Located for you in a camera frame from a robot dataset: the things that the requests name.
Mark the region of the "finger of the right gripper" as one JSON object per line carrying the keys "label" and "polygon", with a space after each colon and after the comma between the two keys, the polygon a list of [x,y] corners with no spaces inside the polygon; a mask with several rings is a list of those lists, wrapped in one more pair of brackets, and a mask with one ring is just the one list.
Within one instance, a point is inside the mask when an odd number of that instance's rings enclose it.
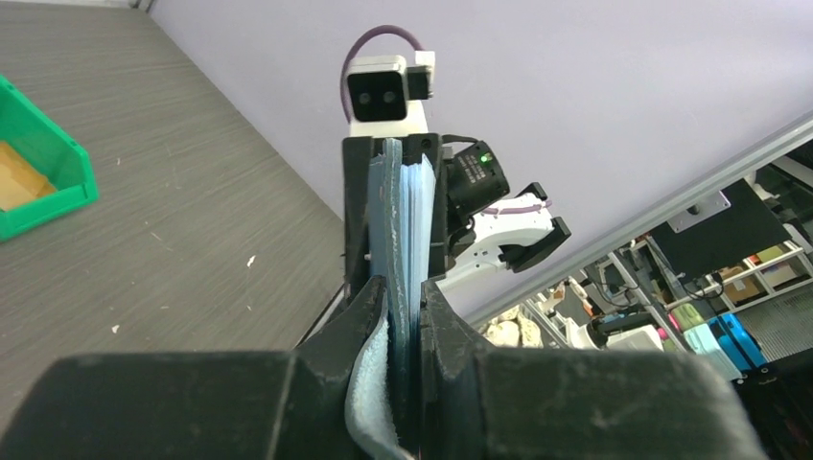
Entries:
{"label": "finger of the right gripper", "polygon": [[442,278],[447,271],[447,172],[444,164],[443,143],[438,133],[427,133],[421,146],[429,159],[435,178],[432,222],[430,231],[429,278]]}
{"label": "finger of the right gripper", "polygon": [[374,155],[372,137],[348,137],[342,141],[344,177],[345,298],[354,299],[369,279],[367,184],[369,162]]}

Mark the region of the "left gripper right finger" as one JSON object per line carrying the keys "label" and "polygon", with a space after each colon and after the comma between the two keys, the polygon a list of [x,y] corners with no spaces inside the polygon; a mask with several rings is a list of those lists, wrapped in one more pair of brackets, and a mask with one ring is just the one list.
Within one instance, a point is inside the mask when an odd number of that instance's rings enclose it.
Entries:
{"label": "left gripper right finger", "polygon": [[733,388],[691,354],[497,347],[422,287],[425,459],[761,459]]}

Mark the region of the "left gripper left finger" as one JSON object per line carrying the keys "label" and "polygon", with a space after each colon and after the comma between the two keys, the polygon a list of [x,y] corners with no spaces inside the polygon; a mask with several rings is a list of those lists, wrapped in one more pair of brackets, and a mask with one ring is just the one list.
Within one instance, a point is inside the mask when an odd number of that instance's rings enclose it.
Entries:
{"label": "left gripper left finger", "polygon": [[360,459],[344,421],[384,281],[288,352],[80,355],[36,381],[5,459]]}

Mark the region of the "blue card holder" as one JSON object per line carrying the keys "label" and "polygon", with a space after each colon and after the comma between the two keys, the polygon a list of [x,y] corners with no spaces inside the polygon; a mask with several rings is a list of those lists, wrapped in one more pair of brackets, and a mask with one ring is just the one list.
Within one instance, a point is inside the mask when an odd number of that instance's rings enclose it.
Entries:
{"label": "blue card holder", "polygon": [[402,141],[387,138],[367,163],[367,224],[372,274],[383,281],[379,317],[361,346],[345,400],[345,423],[373,459],[410,459],[420,396],[421,285],[429,278],[435,196],[425,154],[405,161]]}

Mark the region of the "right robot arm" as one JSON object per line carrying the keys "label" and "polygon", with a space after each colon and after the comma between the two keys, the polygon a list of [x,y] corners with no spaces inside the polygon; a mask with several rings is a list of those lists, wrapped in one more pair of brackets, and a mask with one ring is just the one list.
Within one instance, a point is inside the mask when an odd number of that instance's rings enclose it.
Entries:
{"label": "right robot arm", "polygon": [[[433,167],[429,276],[449,290],[501,271],[521,273],[549,257],[571,235],[547,209],[547,194],[532,182],[516,196],[494,151],[476,138],[410,134],[401,140],[405,164]],[[373,137],[343,140],[345,297],[370,276],[366,207],[367,165],[383,150]]]}

